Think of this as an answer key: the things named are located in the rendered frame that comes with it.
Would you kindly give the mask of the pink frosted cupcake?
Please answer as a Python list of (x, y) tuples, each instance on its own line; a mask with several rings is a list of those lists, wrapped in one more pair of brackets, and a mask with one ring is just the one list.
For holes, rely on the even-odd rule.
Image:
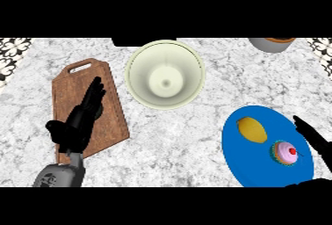
[(283, 166), (293, 166), (297, 160), (295, 146), (284, 141), (275, 141), (269, 147), (269, 157)]

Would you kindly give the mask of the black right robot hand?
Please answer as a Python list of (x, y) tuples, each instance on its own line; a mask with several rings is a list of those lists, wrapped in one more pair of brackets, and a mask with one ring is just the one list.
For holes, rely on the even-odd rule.
[[(309, 146), (321, 156), (325, 167), (332, 172), (332, 142), (328, 142), (308, 123), (295, 115), (295, 130), (303, 136)], [(332, 180), (317, 178), (300, 182), (299, 184), (287, 185), (286, 188), (332, 188)]]

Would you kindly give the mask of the cream bowl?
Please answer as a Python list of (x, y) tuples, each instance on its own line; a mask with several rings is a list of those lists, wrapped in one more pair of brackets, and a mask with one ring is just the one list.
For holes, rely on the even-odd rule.
[(144, 106), (169, 110), (197, 96), (204, 83), (204, 65), (193, 48), (175, 40), (156, 40), (134, 52), (123, 81)]

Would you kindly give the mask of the brown wooden cutting board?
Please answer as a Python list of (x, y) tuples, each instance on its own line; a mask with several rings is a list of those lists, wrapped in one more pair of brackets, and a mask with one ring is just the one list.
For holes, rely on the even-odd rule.
[(101, 98), (101, 115), (94, 121), (89, 143), (82, 151), (84, 158), (129, 137), (109, 64), (88, 58), (67, 65), (51, 80), (53, 119), (66, 121), (95, 76), (101, 78), (106, 93)]

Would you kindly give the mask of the blue plate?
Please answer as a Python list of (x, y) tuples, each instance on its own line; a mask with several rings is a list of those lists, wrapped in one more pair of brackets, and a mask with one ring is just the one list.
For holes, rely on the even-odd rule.
[[(250, 117), (262, 124), (266, 141), (244, 139), (237, 120)], [(299, 153), (293, 165), (277, 163), (269, 154), (275, 141), (289, 142)], [(225, 120), (221, 130), (221, 149), (231, 174), (247, 187), (283, 187), (312, 179), (314, 163), (305, 138), (295, 131), (293, 122), (272, 109), (249, 105), (238, 108)]]

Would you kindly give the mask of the black appliance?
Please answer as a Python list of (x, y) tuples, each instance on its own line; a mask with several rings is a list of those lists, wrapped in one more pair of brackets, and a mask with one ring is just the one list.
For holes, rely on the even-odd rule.
[(140, 47), (151, 41), (160, 40), (160, 38), (112, 38), (112, 44), (116, 47)]

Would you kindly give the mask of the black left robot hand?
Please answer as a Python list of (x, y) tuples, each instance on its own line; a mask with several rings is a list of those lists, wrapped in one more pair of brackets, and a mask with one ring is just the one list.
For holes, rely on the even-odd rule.
[(104, 92), (101, 78), (95, 76), (66, 121), (47, 122), (45, 129), (50, 132), (51, 141), (58, 145), (58, 153), (81, 153), (86, 148)]

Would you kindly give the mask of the yellow lemon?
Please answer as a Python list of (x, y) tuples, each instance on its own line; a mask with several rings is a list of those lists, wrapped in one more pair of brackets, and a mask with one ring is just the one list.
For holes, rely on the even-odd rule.
[(252, 117), (243, 117), (237, 120), (237, 129), (243, 138), (255, 143), (266, 141), (266, 133), (259, 121)]

